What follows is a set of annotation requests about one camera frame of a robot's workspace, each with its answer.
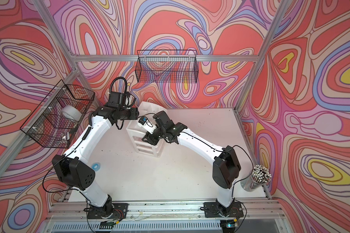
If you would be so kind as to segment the white plastic drawer organizer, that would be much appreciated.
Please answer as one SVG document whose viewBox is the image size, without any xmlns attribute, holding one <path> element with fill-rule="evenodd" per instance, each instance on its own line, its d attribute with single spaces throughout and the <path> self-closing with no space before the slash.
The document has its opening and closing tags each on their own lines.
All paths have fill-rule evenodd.
<svg viewBox="0 0 350 233">
<path fill-rule="evenodd" d="M 153 119 L 154 114 L 164 111 L 167 113 L 167 109 L 150 102 L 141 102 L 138 107 L 139 119 L 141 116 L 146 116 L 152 123 L 153 127 L 140 127 L 138 125 L 138 120 L 131 120 L 126 128 L 129 138 L 133 144 L 135 151 L 139 154 L 159 158 L 164 148 L 164 141 L 160 140 L 156 146 L 150 145 L 142 141 L 142 138 L 147 132 L 154 132 L 156 128 L 155 121 Z"/>
</svg>

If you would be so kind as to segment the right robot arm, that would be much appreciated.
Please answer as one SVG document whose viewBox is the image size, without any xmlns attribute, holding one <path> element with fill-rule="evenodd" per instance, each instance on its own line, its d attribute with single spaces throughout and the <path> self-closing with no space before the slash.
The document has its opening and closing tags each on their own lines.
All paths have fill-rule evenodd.
<svg viewBox="0 0 350 233">
<path fill-rule="evenodd" d="M 143 142 L 153 146 L 160 140 L 176 143 L 196 152 L 212 165 L 212 178 L 219 187 L 216 203 L 229 208 L 233 203 L 233 183 L 241 171 L 241 164 L 233 147 L 221 147 L 206 141 L 183 123 L 174 123 L 165 111 L 153 115 L 154 123 L 144 115 L 138 126 L 146 130 Z"/>
</svg>

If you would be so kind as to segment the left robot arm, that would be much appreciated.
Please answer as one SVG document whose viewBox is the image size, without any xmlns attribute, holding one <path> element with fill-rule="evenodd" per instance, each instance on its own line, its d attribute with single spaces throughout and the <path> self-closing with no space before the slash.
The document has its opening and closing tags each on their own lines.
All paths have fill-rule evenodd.
<svg viewBox="0 0 350 233">
<path fill-rule="evenodd" d="M 134 107 L 136 98 L 128 91 L 127 80 L 117 77 L 112 84 L 117 81 L 123 81 L 123 91 L 115 92 L 110 88 L 108 101 L 88 116 L 88 126 L 83 134 L 63 155 L 52 159 L 59 181 L 79 191 L 94 207 L 106 207 L 109 195 L 95 181 L 95 170 L 88 165 L 92 152 L 111 127 L 121 130 L 125 121 L 139 117 L 139 111 Z"/>
</svg>

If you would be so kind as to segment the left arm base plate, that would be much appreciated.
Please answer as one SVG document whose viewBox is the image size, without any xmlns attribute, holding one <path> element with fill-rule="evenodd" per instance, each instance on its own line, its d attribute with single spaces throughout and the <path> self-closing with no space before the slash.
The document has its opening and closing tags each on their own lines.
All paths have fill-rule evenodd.
<svg viewBox="0 0 350 233">
<path fill-rule="evenodd" d="M 128 212 L 128 203 L 112 203 L 107 207 L 95 207 L 87 205 L 84 209 L 88 219 L 125 219 Z"/>
</svg>

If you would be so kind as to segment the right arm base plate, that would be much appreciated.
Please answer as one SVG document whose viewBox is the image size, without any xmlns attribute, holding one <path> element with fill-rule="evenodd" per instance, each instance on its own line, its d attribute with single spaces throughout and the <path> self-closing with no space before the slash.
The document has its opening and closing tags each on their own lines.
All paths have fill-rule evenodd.
<svg viewBox="0 0 350 233">
<path fill-rule="evenodd" d="M 234 217 L 239 219 L 244 216 L 242 204 L 233 201 L 229 207 L 224 207 L 217 201 L 205 202 L 200 210 L 204 212 L 206 218 Z"/>
</svg>

